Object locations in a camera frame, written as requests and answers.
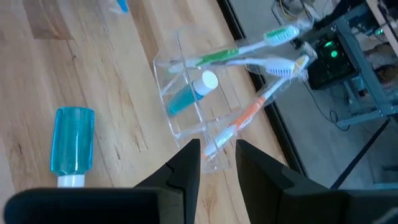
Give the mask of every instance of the bottle cap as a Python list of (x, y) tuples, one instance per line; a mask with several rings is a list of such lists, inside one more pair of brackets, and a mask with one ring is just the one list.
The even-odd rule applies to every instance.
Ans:
[(205, 96), (211, 90), (218, 86), (217, 76), (211, 71), (204, 71), (200, 78), (192, 82), (195, 92), (201, 96)]
[(58, 187), (84, 187), (84, 175), (63, 175), (58, 177)]
[(92, 167), (93, 142), (94, 111), (59, 108), (52, 139), (51, 171), (58, 176), (84, 174)]

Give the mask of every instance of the teal bottle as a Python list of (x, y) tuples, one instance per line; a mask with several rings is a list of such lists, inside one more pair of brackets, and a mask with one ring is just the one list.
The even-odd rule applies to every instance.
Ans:
[(217, 86), (217, 76), (211, 71), (204, 71), (200, 78), (192, 82), (193, 90), (190, 85), (185, 85), (170, 99), (167, 103), (167, 113), (169, 116), (181, 113), (185, 108), (195, 102), (194, 94), (199, 101)]
[(57, 110), (52, 141), (51, 171), (58, 187), (84, 187), (93, 166), (94, 111), (63, 107)]

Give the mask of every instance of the small bottle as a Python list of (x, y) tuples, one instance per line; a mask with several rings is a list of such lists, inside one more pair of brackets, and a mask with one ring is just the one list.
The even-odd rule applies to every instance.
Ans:
[[(197, 100), (201, 100), (218, 86), (218, 79), (213, 72), (204, 71), (199, 79), (192, 82), (192, 86), (195, 90)], [(191, 86), (186, 85), (171, 98), (167, 105), (167, 112), (170, 116), (175, 116), (194, 102), (195, 98)]]
[(94, 111), (63, 107), (57, 110), (52, 141), (51, 171), (58, 187), (84, 187), (93, 166)]

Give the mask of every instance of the wooden countertop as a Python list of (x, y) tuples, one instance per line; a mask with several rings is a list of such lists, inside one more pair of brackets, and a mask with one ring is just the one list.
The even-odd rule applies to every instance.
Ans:
[[(132, 187), (177, 149), (161, 110), (152, 60), (184, 24), (233, 38), (214, 0), (130, 0), (130, 14), (106, 1), (0, 1), (0, 202), (15, 192), (54, 187), (49, 171), (53, 121), (61, 106), (95, 110), (94, 166), (87, 187)], [(239, 101), (254, 88), (229, 73)], [(264, 113), (241, 133), (285, 163)], [(202, 175), (197, 223), (248, 223), (233, 146), (232, 169)]]

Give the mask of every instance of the toothbrush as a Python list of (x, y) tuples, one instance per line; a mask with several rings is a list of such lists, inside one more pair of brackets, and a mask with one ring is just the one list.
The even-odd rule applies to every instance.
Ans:
[[(290, 68), (289, 73), (294, 74), (295, 76), (299, 76), (300, 72), (307, 65), (309, 60), (309, 56), (301, 56), (295, 61), (295, 67)], [(217, 149), (221, 148), (234, 135), (236, 135), (239, 130), (243, 129), (247, 124), (249, 124), (253, 117), (257, 114), (257, 112), (262, 108), (266, 100), (269, 99), (278, 88), (280, 88), (286, 81), (290, 80), (291, 78), (292, 76), (286, 76), (281, 78), (269, 90), (265, 91), (261, 96), (258, 96), (254, 100), (254, 102), (249, 105), (235, 121), (233, 121), (226, 129), (222, 130), (218, 135), (216, 135), (216, 137), (214, 138), (214, 142), (216, 144), (207, 145), (202, 154), (202, 157), (207, 159), (211, 155), (215, 155)]]
[(236, 47), (233, 49), (220, 50), (219, 52), (204, 55), (202, 57), (190, 58), (185, 61), (185, 64), (183, 62), (179, 62), (175, 65), (172, 65), (169, 68), (168, 72), (178, 73), (181, 72), (184, 69), (184, 67), (187, 68), (201, 67), (204, 65), (209, 65), (214, 62), (229, 60), (238, 55), (246, 54), (248, 52), (252, 52), (254, 50), (260, 49), (265, 46), (271, 46), (271, 47), (278, 46), (296, 38), (299, 34), (300, 34), (299, 28), (293, 25), (284, 26), (279, 29), (265, 33), (263, 35), (264, 39), (258, 43), (244, 47)]
[(281, 57), (245, 58), (217, 62), (216, 65), (260, 65), (267, 73), (278, 77), (291, 77), (294, 73), (295, 62)]

